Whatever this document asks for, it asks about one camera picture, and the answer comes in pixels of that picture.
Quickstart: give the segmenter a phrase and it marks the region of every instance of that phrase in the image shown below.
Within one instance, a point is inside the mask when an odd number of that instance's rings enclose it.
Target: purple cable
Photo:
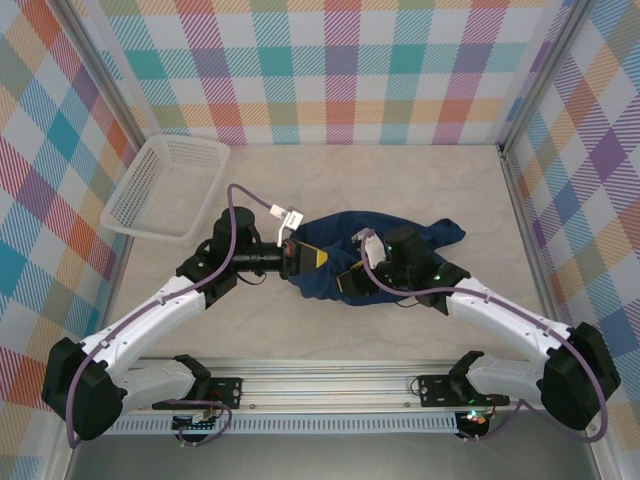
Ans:
[[[373,230],[367,230],[364,233],[364,236],[363,236],[363,239],[362,239],[362,243],[364,244],[364,242],[368,238],[372,237],[373,235],[374,235],[374,231]],[[361,248],[360,251],[361,251],[360,253],[361,253],[361,257],[362,257],[362,265],[364,266],[364,269],[367,272],[367,275],[369,276],[371,281],[376,286],[378,286],[378,288],[380,288],[380,290],[383,290],[385,292],[388,292],[388,293],[391,293],[393,295],[397,295],[397,296],[400,296],[400,297],[415,297],[415,296],[429,295],[429,294],[434,294],[434,293],[463,293],[465,295],[471,295],[472,297],[481,298],[483,300],[487,299],[487,295],[486,294],[481,293],[481,292],[476,292],[475,290],[469,290],[468,288],[438,287],[438,288],[428,288],[426,290],[418,290],[418,291],[413,291],[413,292],[404,291],[404,290],[396,290],[396,289],[390,288],[387,285],[385,285],[384,283],[382,283],[380,280],[378,280],[376,278],[376,276],[373,274],[373,272],[371,271],[371,267],[369,266],[369,261],[368,261],[368,258],[367,258],[367,252],[365,251],[365,249]],[[519,317],[521,317],[524,320],[526,320],[527,322],[533,324],[535,327],[539,328],[540,330],[545,331],[551,338],[553,338],[554,340],[557,340],[567,350],[569,350],[569,352],[576,358],[576,360],[578,360],[578,363],[580,363],[580,366],[584,369],[585,373],[587,374],[587,377],[589,377],[589,380],[591,381],[591,384],[593,385],[593,389],[595,390],[596,396],[598,397],[598,403],[600,405],[600,412],[601,412],[602,420],[601,420],[601,423],[600,423],[600,430],[598,430],[598,433],[596,433],[593,437],[583,437],[582,435],[580,435],[579,433],[575,432],[574,430],[571,430],[571,429],[567,428],[565,425],[562,425],[560,422],[558,422],[553,417],[551,417],[549,415],[545,415],[542,412],[538,412],[531,405],[529,405],[527,402],[525,402],[524,400],[520,400],[518,402],[518,405],[516,406],[516,409],[513,411],[513,414],[511,415],[511,418],[509,418],[507,420],[507,422],[505,422],[505,424],[501,428],[497,429],[494,432],[491,432],[488,435],[485,435],[483,438],[484,439],[491,438],[495,434],[503,431],[504,427],[506,427],[506,425],[511,423],[511,420],[513,420],[513,418],[517,415],[517,413],[519,412],[520,408],[522,408],[522,406],[525,406],[529,410],[531,410],[532,412],[542,416],[542,418],[544,418],[545,420],[554,423],[555,426],[558,427],[561,432],[563,432],[565,435],[567,435],[570,438],[572,438],[574,440],[577,440],[579,442],[594,443],[594,442],[597,442],[597,441],[601,440],[602,438],[604,438],[604,436],[607,433],[607,428],[609,426],[609,412],[607,410],[607,400],[604,398],[604,393],[602,392],[602,388],[600,387],[600,383],[598,383],[598,379],[596,378],[596,375],[593,373],[593,370],[591,369],[591,367],[589,366],[587,361],[584,359],[584,357],[580,354],[580,352],[578,352],[578,350],[576,350],[576,348],[573,345],[571,345],[567,340],[562,338],[562,336],[560,334],[558,334],[554,330],[547,329],[546,325],[544,323],[542,323],[540,320],[538,320],[537,318],[532,317],[528,313],[525,313],[525,312],[521,311],[519,308],[514,307],[513,305],[511,305],[511,304],[509,304],[507,302],[504,302],[504,301],[502,301],[502,300],[500,300],[498,298],[488,297],[488,300],[490,302],[492,302],[492,303],[495,303],[499,307],[504,308],[505,310],[507,310],[507,311],[509,311],[509,312],[511,312],[511,313],[513,313],[515,315],[518,315]]]
[[[231,409],[228,406],[226,406],[224,403],[214,402],[212,400],[167,400],[167,403],[173,403],[175,405],[210,405],[212,407],[221,408],[222,410],[227,412],[227,415],[229,416],[229,418],[227,418],[227,422],[224,424],[224,426],[219,432],[210,433],[205,437],[204,440],[200,440],[199,442],[187,442],[182,437],[182,432],[185,430],[186,427],[182,427],[180,430],[178,430],[178,438],[180,439],[180,441],[182,442],[182,445],[184,446],[201,447],[202,445],[211,443],[214,440],[220,438],[222,434],[226,432],[231,426],[231,419],[233,418],[233,413],[231,412]]]
[[[246,195],[251,197],[253,200],[258,202],[260,205],[265,207],[266,209],[271,209],[271,205],[269,205],[264,200],[258,198],[256,195],[251,193],[249,190],[244,188],[242,185],[238,185],[236,183],[230,184],[229,187],[227,188],[227,201],[229,203],[229,213],[230,213],[230,217],[231,217],[231,243],[229,245],[229,252],[227,253],[227,256],[225,257],[225,259],[222,262],[222,264],[220,265],[220,267],[218,267],[218,269],[215,272],[213,272],[211,275],[209,275],[207,278],[199,281],[198,283],[195,283],[195,284],[193,284],[193,285],[191,285],[191,286],[189,286],[187,288],[183,288],[182,290],[179,290],[177,292],[170,293],[170,294],[162,297],[162,299],[160,299],[160,300],[155,300],[155,301],[145,305],[140,310],[138,310],[137,312],[132,314],[129,318],[127,318],[120,325],[118,325],[116,328],[114,328],[111,331],[111,333],[109,333],[109,335],[107,335],[104,338],[104,340],[102,342],[100,342],[93,350],[91,350],[91,352],[89,352],[89,354],[86,356],[84,361],[78,367],[78,370],[76,370],[76,373],[73,376],[73,379],[71,380],[71,384],[69,385],[69,392],[67,393],[67,403],[65,405],[65,419],[66,419],[67,439],[69,441],[69,446],[71,448],[76,448],[78,445],[80,445],[80,441],[81,441],[80,438],[76,438],[75,432],[73,430],[73,401],[74,401],[74,398],[75,398],[75,395],[76,395],[76,389],[78,388],[78,383],[80,382],[80,377],[82,376],[82,374],[86,370],[87,366],[89,365],[89,362],[91,362],[91,360],[93,360],[93,358],[98,354],[98,352],[100,350],[102,350],[102,348],[103,348],[102,344],[104,342],[108,343],[109,341],[113,340],[116,337],[116,335],[118,335],[118,333],[120,333],[123,329],[125,329],[128,325],[130,325],[131,322],[135,321],[137,318],[140,318],[141,315],[144,315],[145,313],[147,313],[152,308],[154,308],[154,307],[156,307],[158,305],[164,305],[166,302],[168,302],[170,300],[173,300],[174,298],[180,297],[180,296],[184,295],[185,293],[188,293],[188,292],[190,292],[192,290],[200,288],[201,286],[209,283],[211,280],[215,279],[218,275],[220,275],[224,271],[224,269],[227,268],[229,263],[231,262],[231,259],[233,258],[233,253],[234,253],[235,248],[236,248],[236,213],[235,213],[235,210],[233,208],[233,190],[234,189],[238,189],[241,192],[245,193]]]

